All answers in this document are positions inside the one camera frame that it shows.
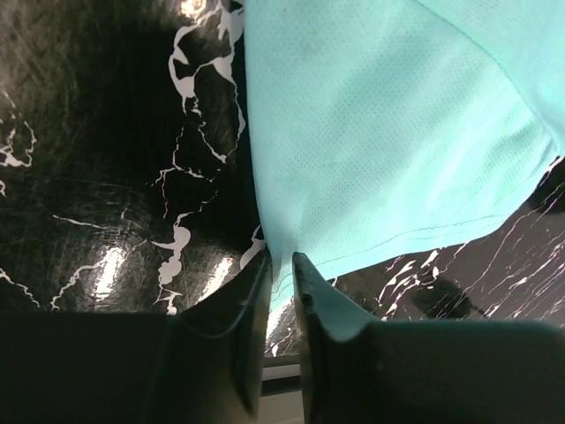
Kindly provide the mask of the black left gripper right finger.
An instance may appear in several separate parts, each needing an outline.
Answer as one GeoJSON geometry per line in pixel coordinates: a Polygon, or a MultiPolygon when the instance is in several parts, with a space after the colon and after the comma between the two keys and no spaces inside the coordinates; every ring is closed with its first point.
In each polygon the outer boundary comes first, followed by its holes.
{"type": "Polygon", "coordinates": [[[561,423],[564,335],[542,322],[392,321],[292,256],[308,423],[561,423]]]}

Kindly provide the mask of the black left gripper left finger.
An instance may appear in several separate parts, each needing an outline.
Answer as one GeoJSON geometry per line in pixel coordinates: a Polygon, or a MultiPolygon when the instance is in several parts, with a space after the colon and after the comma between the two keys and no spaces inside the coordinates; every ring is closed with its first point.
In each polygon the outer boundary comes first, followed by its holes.
{"type": "Polygon", "coordinates": [[[1,317],[4,423],[254,423],[272,284],[261,251],[184,312],[1,317]]]}

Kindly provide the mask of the teal t shirt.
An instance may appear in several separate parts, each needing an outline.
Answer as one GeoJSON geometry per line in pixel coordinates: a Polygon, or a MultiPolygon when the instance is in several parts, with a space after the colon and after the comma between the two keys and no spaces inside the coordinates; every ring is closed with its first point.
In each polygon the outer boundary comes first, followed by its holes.
{"type": "Polygon", "coordinates": [[[245,73],[273,304],[497,230],[564,152],[561,1],[248,1],[245,73]]]}

